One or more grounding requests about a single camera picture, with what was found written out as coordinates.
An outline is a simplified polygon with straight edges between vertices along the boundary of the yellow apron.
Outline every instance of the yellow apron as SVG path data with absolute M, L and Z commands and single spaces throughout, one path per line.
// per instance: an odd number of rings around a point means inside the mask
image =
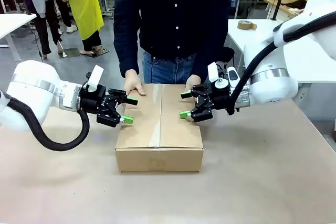
M 82 40 L 104 25 L 98 0 L 69 0 L 69 3 Z

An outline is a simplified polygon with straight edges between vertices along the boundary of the shoe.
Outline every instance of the shoe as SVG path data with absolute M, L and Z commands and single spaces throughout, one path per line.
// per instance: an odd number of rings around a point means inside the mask
M 67 26 L 67 33 L 71 34 L 73 33 L 74 31 L 77 31 L 78 28 L 76 25 L 71 25 L 70 27 Z
M 92 57 L 92 55 L 93 55 L 93 52 L 92 52 L 92 51 L 80 50 L 79 53 L 80 53 L 81 55 L 86 55 L 86 56 L 90 56 L 90 57 Z
M 109 52 L 110 50 L 108 49 L 105 49 L 105 48 L 102 48 L 102 46 L 99 46 L 99 47 L 94 47 L 92 49 L 92 52 L 93 52 L 93 57 L 98 57 L 98 56 L 101 56 L 103 54 L 106 54 L 107 52 Z
M 62 55 L 64 53 L 63 46 L 62 46 L 61 42 L 59 42 L 59 41 L 57 42 L 57 53 L 59 55 Z

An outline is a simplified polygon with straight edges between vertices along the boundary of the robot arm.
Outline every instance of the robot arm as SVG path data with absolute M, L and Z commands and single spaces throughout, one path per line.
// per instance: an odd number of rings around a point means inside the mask
M 298 92 L 298 83 L 287 71 L 283 46 L 309 34 L 336 60 L 335 4 L 306 10 L 246 44 L 247 69 L 241 78 L 233 67 L 224 73 L 217 69 L 216 63 L 209 65 L 210 83 L 196 85 L 190 92 L 181 94 L 182 98 L 196 97 L 197 104 L 192 111 L 181 112 L 180 116 L 191 116 L 199 122 L 211 119 L 212 109 L 226 109 L 232 115 L 235 109 L 293 98 Z
M 87 74 L 88 81 L 76 84 L 60 80 L 55 69 L 38 61 L 24 61 L 17 65 L 7 92 L 0 91 L 0 124 L 17 131 L 31 130 L 34 137 L 53 151 L 67 151 L 79 145 L 88 135 L 90 122 L 87 113 L 96 114 L 97 122 L 115 127 L 132 123 L 133 118 L 121 116 L 117 105 L 138 101 L 127 97 L 122 90 L 99 84 L 103 69 L 96 66 Z M 79 136 L 67 144 L 50 140 L 41 128 L 51 106 L 78 112 L 82 120 Z

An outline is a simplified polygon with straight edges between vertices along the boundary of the black shirt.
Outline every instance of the black shirt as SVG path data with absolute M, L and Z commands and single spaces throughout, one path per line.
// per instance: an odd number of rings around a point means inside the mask
M 114 6 L 114 47 L 123 77 L 129 69 L 139 73 L 139 28 L 140 46 L 152 57 L 196 53 L 191 74 L 202 80 L 207 65 L 218 60 L 227 35 L 230 0 L 115 0 Z

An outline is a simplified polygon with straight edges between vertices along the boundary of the concrete floor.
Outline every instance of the concrete floor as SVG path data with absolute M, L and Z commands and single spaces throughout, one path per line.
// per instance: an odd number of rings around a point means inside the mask
M 119 61 L 117 54 L 113 46 L 113 20 L 108 18 L 104 19 L 105 25 L 100 31 L 100 37 L 105 48 L 110 50 L 109 53 L 99 56 L 97 58 L 90 58 L 87 56 L 79 56 L 73 58 L 63 58 L 60 59 L 57 54 L 57 48 L 53 44 L 51 37 L 49 37 L 49 44 L 52 50 L 52 53 L 48 55 L 48 59 L 44 60 L 45 63 L 51 64 L 57 70 L 60 78 L 62 80 L 67 80 L 75 83 L 84 83 L 86 81 L 86 73 L 92 71 L 95 65 L 99 65 L 104 68 L 104 73 L 101 79 L 101 84 L 108 88 L 121 89 L 124 79 L 120 75 L 119 71 Z M 65 26 L 62 22 L 61 29 L 65 31 Z M 33 44 L 35 40 L 35 35 L 32 34 L 30 29 L 18 29 L 12 35 L 13 41 L 17 47 L 20 57 L 22 60 L 38 60 L 41 61 L 41 58 L 38 53 L 37 45 L 40 48 L 40 44 Z M 63 33 L 62 35 L 62 45 L 65 49 L 67 48 L 78 48 L 82 49 L 82 42 L 79 36 L 78 31 L 67 34 Z M 6 44 L 5 39 L 0 39 L 0 44 Z M 231 47 L 235 51 L 235 66 L 238 65 L 240 58 L 240 51 L 233 41 L 227 37 L 225 46 Z M 138 63 L 140 68 L 140 77 L 142 76 L 142 54 L 143 50 L 139 47 L 138 51 Z M 17 63 L 14 61 L 12 54 L 9 49 L 0 49 L 0 89 L 6 90 L 8 84 L 12 78 L 12 74 Z M 325 126 L 321 127 L 321 123 L 317 125 L 318 129 L 322 134 L 330 134 L 330 127 L 328 130 L 325 130 Z

